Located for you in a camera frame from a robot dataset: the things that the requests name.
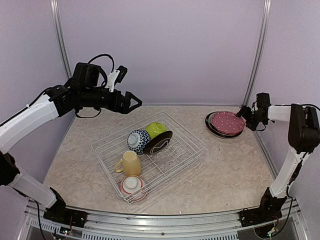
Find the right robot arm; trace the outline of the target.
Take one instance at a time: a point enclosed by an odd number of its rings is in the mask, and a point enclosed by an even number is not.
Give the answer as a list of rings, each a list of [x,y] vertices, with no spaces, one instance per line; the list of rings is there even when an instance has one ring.
[[[288,152],[276,179],[265,191],[255,212],[260,222],[268,221],[276,209],[281,209],[302,166],[320,144],[319,111],[318,106],[308,103],[272,105],[270,95],[261,92],[256,95],[252,107],[244,105],[236,113],[236,117],[245,119],[245,126],[252,131],[256,131],[260,123],[267,126],[269,122],[288,122]]]

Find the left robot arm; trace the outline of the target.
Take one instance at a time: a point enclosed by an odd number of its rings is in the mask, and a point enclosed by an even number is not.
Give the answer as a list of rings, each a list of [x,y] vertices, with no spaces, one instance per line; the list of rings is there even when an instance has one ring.
[[[70,211],[62,197],[19,169],[10,150],[34,130],[71,111],[78,113],[83,108],[93,108],[98,112],[107,109],[129,114],[142,106],[143,102],[133,93],[122,94],[115,89],[127,72],[128,69],[121,65],[106,74],[92,60],[79,62],[65,84],[46,88],[32,103],[3,121],[0,124],[0,184],[32,198],[57,221],[66,222]]]

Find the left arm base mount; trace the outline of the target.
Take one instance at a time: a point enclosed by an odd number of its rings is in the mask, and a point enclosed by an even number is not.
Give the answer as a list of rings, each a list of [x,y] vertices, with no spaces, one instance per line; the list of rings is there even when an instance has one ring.
[[[43,214],[43,218],[46,220],[79,228],[85,226],[87,216],[88,213],[85,211],[67,208],[65,204],[58,203],[47,208]]]

